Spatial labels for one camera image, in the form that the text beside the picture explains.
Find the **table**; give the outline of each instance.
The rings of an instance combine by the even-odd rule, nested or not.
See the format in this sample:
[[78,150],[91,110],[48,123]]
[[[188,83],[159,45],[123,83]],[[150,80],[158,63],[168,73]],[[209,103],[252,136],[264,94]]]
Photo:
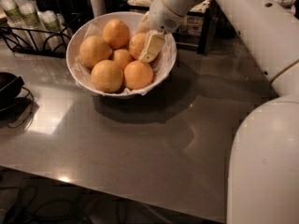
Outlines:
[[65,59],[0,41],[0,71],[35,97],[30,120],[1,126],[0,165],[224,223],[235,132],[275,94],[238,40],[213,46],[207,56],[179,49],[161,86],[117,100],[78,88]]

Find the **bowl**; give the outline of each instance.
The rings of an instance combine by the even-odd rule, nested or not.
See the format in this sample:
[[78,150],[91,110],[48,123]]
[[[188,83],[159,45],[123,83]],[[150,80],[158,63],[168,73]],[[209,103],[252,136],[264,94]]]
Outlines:
[[165,36],[166,42],[163,49],[160,51],[157,59],[150,63],[154,71],[153,81],[147,87],[140,90],[124,89],[124,91],[118,93],[105,93],[99,91],[95,89],[91,83],[91,71],[80,62],[79,47],[86,36],[101,35],[105,24],[112,19],[120,19],[124,21],[129,26],[132,36],[142,18],[143,14],[137,12],[108,13],[88,21],[75,32],[66,50],[66,63],[72,77],[79,87],[93,95],[125,99],[132,98],[139,94],[145,95],[168,77],[177,58],[176,42],[171,34]]

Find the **bowl of oranges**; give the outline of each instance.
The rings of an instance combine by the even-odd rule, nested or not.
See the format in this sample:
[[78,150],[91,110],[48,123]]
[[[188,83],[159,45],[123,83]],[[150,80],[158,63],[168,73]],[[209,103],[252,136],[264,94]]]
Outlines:
[[145,95],[172,70],[177,47],[171,34],[154,61],[140,62],[146,33],[137,32],[144,14],[114,12],[81,26],[66,51],[67,67],[83,90],[94,95],[132,98]]

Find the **black metal rack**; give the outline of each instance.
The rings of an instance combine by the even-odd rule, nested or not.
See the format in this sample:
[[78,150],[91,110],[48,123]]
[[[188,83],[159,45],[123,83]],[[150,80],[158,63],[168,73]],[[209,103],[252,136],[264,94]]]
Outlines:
[[[65,25],[64,29],[60,32],[11,27],[7,24],[7,22],[2,22],[0,24],[0,36],[3,38],[3,40],[12,52],[65,58],[67,45],[71,39],[71,35],[68,35],[66,31],[68,29],[71,29],[73,33],[76,32],[79,25],[79,17],[79,14],[72,14],[72,18]],[[27,37],[27,39],[22,35],[18,35],[18,31],[22,31],[22,33],[25,35],[25,37]],[[36,45],[34,33],[40,33],[45,35],[46,38],[44,40],[42,49],[39,49]],[[53,37],[60,37],[59,40],[61,42],[54,49],[50,49],[49,41]]]

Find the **robotic hand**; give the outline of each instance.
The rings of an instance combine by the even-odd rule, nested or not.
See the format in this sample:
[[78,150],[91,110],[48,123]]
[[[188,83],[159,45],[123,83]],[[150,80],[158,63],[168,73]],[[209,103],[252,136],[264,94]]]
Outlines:
[[[149,28],[173,33],[205,0],[154,0]],[[244,120],[232,148],[227,223],[299,223],[299,20],[273,0],[216,0],[281,97]]]

